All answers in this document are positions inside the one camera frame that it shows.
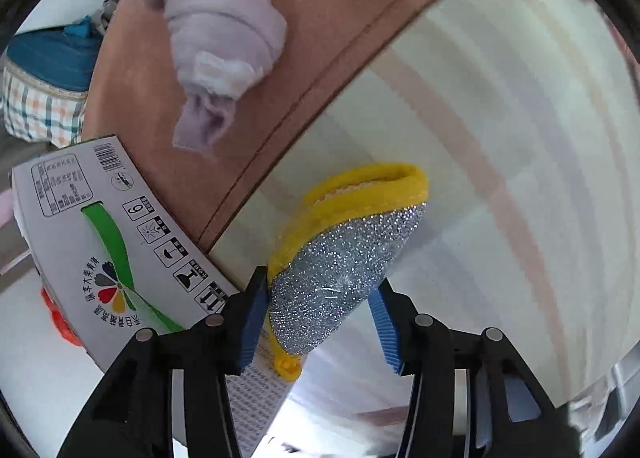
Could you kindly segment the yellow silver sponge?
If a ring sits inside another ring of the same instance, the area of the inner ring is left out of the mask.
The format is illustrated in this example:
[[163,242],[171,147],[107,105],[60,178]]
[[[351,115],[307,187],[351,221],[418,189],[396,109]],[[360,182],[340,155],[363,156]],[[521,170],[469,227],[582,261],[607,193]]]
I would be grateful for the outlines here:
[[374,163],[310,189],[268,262],[272,366],[296,381],[307,354],[381,285],[420,225],[428,179],[409,163]]

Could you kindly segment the lilac cloth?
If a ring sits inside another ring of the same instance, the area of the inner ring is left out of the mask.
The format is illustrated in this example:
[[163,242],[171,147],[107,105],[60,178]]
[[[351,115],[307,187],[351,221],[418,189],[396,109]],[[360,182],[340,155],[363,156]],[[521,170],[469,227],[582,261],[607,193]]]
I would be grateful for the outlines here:
[[271,0],[143,0],[160,10],[186,103],[172,143],[204,151],[231,126],[235,107],[279,60],[288,24]]

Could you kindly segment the red snack packet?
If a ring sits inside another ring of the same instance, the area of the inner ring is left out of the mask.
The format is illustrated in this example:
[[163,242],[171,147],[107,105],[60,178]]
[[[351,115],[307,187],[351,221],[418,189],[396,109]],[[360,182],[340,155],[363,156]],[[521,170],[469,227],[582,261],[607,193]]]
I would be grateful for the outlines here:
[[53,322],[53,326],[55,326],[56,330],[58,330],[58,333],[61,334],[61,337],[65,341],[70,342],[70,344],[73,344],[78,348],[81,348],[82,346],[81,340],[79,340],[79,337],[77,337],[77,335],[72,330],[72,328],[70,328],[70,325],[67,323],[64,316],[58,310],[58,307],[55,305],[55,303],[51,300],[45,288],[42,288],[40,290],[40,295],[42,297],[44,305],[47,306],[51,320]]

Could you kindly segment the brown cardboard box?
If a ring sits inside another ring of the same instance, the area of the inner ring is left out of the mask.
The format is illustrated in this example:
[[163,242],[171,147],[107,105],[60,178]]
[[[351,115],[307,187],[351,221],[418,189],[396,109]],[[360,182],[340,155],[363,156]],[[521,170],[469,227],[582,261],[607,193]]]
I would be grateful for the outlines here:
[[[44,288],[103,375],[138,330],[188,330],[246,289],[191,241],[116,137],[15,166],[11,190]],[[186,445],[182,380],[175,371],[172,447]],[[270,367],[264,327],[252,362],[226,382],[238,457],[248,457],[288,394]]]

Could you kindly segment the pink striped cat rug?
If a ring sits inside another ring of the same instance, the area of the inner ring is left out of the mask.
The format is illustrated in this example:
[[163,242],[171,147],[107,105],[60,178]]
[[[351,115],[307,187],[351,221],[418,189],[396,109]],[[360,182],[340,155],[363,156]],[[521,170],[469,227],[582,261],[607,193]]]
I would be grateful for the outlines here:
[[639,0],[273,0],[277,68],[206,155],[163,17],[122,0],[84,133],[114,134],[233,282],[303,194],[372,162],[419,165],[424,220],[392,284],[452,328],[496,326],[557,405],[639,340]]

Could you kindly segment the plaid blue folded bedding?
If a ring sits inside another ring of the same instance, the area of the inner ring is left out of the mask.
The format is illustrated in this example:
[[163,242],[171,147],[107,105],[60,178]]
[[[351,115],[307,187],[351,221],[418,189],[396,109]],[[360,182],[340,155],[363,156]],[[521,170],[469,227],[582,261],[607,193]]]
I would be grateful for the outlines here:
[[79,143],[102,40],[90,17],[14,36],[1,77],[6,132],[60,149]]

